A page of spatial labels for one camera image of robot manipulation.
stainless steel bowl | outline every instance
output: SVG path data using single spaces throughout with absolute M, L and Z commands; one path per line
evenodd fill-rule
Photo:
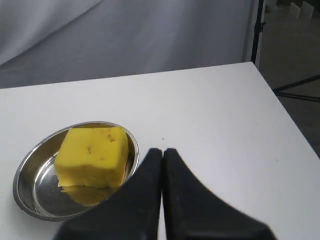
M 76 203 L 58 188 L 54 161 L 69 129 L 99 127 L 120 126 L 103 121 L 75 124 L 42 140 L 25 156 L 13 180 L 15 202 L 25 213 L 42 220 L 64 221 L 92 208 Z M 125 131 L 129 140 L 126 181 L 136 171 L 139 149 L 134 136 L 128 130 Z

